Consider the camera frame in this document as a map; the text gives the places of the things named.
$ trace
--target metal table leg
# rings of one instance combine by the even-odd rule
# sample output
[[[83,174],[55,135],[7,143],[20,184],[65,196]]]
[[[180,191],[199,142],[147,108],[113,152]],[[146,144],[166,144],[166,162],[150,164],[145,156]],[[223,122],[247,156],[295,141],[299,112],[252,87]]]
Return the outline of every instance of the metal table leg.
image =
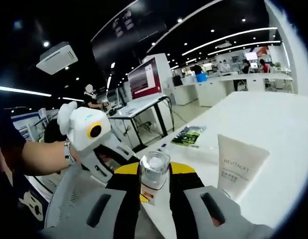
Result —
[[[155,109],[155,112],[157,114],[157,118],[158,118],[158,121],[159,121],[159,124],[160,124],[160,127],[162,128],[162,131],[163,131],[163,136],[167,136],[167,130],[166,130],[166,127],[165,127],[165,124],[164,124],[164,120],[162,118],[162,115],[160,113],[160,110],[159,110],[159,107],[158,107],[158,102],[154,105],[154,109]]]

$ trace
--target white robot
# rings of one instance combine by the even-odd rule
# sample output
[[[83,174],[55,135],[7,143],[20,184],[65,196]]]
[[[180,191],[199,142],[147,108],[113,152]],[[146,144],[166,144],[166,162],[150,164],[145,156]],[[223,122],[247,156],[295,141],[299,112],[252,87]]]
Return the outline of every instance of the white robot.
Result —
[[[71,146],[80,154],[81,163],[103,183],[109,181],[113,172],[102,163],[96,148],[120,165],[138,161],[135,153],[111,133],[110,121],[100,110],[77,108],[76,102],[63,104],[57,121],[61,133],[67,135]]]

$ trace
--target person's arm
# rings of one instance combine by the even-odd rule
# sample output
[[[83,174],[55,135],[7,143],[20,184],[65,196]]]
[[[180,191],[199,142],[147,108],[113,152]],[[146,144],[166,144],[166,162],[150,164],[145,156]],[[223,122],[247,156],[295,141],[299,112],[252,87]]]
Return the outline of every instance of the person's arm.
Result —
[[[48,175],[67,168],[69,163],[65,160],[64,143],[25,143],[20,169],[26,175]],[[79,163],[79,155],[71,147],[70,153]]]
[[[0,149],[11,171],[18,170],[26,175],[47,175],[68,167],[64,143],[26,142],[14,127],[10,115],[0,105]],[[70,153],[79,160],[71,147]]]
[[[102,104],[93,104],[92,102],[89,102],[89,103],[88,103],[88,106],[89,106],[90,108],[101,108],[101,107],[103,107]]]

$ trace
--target white tube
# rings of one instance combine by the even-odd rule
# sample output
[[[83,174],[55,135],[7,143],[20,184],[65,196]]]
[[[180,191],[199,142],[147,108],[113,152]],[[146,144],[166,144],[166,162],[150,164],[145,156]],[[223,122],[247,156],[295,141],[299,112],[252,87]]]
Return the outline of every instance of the white tube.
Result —
[[[246,190],[270,153],[221,134],[218,135],[218,144],[218,189],[235,201]]]

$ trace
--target blue container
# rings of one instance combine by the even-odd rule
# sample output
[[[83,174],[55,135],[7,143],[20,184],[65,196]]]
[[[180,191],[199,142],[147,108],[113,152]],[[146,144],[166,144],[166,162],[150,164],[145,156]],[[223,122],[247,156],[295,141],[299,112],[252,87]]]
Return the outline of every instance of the blue container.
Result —
[[[200,73],[196,75],[197,82],[204,82],[207,81],[207,74],[206,73]]]

